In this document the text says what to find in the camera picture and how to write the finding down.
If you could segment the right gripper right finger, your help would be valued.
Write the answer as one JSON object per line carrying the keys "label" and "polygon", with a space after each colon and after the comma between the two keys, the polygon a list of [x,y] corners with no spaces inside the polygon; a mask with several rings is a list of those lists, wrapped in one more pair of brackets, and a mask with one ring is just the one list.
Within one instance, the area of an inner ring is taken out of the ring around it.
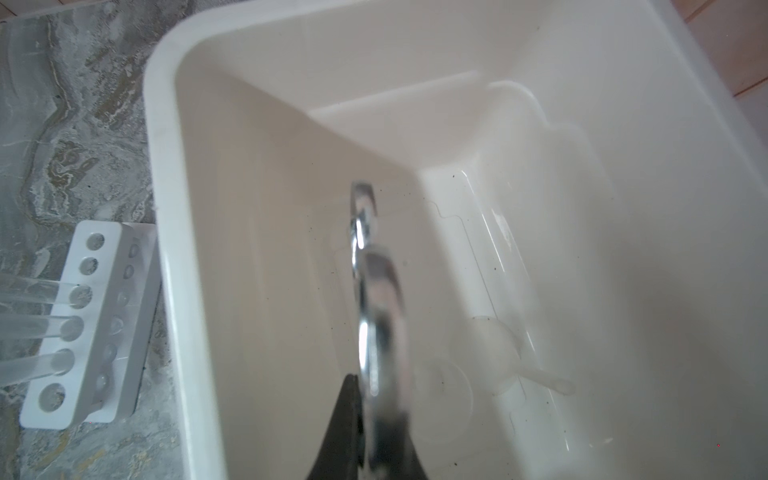
{"label": "right gripper right finger", "polygon": [[427,480],[426,472],[419,460],[407,426],[400,430],[400,453],[398,454],[398,478]]}

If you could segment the white plastic storage bin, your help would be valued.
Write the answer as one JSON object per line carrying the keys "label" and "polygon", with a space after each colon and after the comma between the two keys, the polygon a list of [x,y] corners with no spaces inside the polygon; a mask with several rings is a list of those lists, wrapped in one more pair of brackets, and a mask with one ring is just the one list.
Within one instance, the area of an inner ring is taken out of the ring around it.
{"label": "white plastic storage bin", "polygon": [[763,479],[767,152],[666,1],[253,1],[146,66],[190,479],[303,479],[358,369],[372,184],[432,479]]}

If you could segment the white test tube rack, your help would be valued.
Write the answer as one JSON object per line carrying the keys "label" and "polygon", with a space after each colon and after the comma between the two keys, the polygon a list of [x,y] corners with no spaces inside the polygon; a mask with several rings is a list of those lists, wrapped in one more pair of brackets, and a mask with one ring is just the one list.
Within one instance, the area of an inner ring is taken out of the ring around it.
{"label": "white test tube rack", "polygon": [[133,414],[157,305],[161,273],[157,228],[86,220],[75,228],[52,308],[81,324],[72,339],[48,337],[43,355],[70,358],[68,371],[27,385],[25,429],[65,430]]}

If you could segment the clear glass watch dish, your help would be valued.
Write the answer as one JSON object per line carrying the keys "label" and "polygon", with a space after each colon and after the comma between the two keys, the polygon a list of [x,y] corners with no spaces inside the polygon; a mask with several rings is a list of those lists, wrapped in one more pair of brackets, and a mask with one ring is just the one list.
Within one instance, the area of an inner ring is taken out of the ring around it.
{"label": "clear glass watch dish", "polygon": [[464,372],[452,361],[434,358],[414,369],[412,430],[431,443],[456,440],[468,427],[473,393]]}

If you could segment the clear glass test tube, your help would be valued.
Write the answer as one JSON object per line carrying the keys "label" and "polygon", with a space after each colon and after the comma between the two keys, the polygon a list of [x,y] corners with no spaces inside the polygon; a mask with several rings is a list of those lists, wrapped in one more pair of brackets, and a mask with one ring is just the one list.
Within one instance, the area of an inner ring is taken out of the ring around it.
{"label": "clear glass test tube", "polygon": [[1,301],[68,305],[79,309],[93,298],[87,285],[1,274]]}

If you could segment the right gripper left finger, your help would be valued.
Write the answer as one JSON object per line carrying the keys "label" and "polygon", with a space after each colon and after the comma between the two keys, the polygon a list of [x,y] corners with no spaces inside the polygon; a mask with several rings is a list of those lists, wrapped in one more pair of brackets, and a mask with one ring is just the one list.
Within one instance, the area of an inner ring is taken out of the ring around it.
{"label": "right gripper left finger", "polygon": [[362,465],[362,401],[358,376],[348,374],[307,478],[356,480]]}

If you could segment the metal surgical scissors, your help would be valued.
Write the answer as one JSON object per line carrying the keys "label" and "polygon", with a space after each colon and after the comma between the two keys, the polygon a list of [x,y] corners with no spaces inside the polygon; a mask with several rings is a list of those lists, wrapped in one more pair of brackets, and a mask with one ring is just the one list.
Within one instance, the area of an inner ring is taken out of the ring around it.
{"label": "metal surgical scissors", "polygon": [[364,469],[375,479],[409,479],[410,367],[406,315],[396,267],[378,242],[374,188],[350,192],[352,273],[358,304],[358,363]]}

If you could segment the blue capped test tube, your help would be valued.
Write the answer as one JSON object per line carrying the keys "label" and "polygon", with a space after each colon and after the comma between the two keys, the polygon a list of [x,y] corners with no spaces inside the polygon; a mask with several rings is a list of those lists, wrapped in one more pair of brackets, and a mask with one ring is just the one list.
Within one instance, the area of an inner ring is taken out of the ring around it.
{"label": "blue capped test tube", "polygon": [[84,322],[78,316],[1,315],[3,340],[59,338],[63,341],[73,341],[82,334],[83,329]]}
{"label": "blue capped test tube", "polygon": [[0,385],[6,387],[48,376],[63,375],[73,367],[74,363],[75,356],[67,349],[43,355],[2,360]]}

